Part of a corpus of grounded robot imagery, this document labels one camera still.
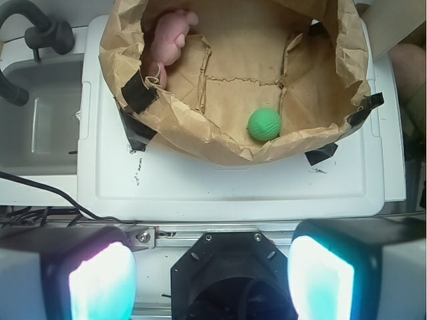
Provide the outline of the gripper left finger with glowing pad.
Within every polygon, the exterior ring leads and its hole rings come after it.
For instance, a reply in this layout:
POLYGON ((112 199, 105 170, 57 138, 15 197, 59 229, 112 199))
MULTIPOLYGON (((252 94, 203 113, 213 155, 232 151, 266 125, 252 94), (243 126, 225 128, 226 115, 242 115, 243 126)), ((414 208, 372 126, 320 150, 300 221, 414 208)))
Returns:
POLYGON ((131 319, 136 291, 118 227, 1 230, 2 319, 131 319))

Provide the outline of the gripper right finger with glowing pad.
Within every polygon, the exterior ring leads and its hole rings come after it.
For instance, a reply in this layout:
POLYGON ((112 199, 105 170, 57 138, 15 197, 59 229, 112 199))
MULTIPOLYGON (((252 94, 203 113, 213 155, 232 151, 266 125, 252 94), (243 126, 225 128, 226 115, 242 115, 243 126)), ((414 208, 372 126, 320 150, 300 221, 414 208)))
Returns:
POLYGON ((426 221, 306 219, 288 251, 299 319, 425 319, 426 221))

